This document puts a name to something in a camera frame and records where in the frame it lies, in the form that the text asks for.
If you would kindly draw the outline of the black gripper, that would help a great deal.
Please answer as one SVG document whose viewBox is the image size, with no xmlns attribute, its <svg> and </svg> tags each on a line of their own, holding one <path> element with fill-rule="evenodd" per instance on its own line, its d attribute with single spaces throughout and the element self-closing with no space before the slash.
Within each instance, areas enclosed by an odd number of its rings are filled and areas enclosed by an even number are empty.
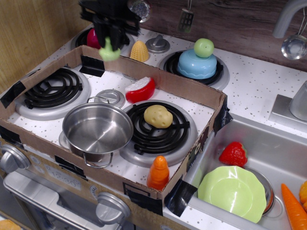
<svg viewBox="0 0 307 230">
<path fill-rule="evenodd" d="M 125 41 L 125 34 L 137 36 L 140 17 L 129 10 L 126 0 L 81 0 L 81 18 L 94 24 L 97 40 L 105 48 L 110 36 L 112 50 L 117 51 Z"/>
</svg>

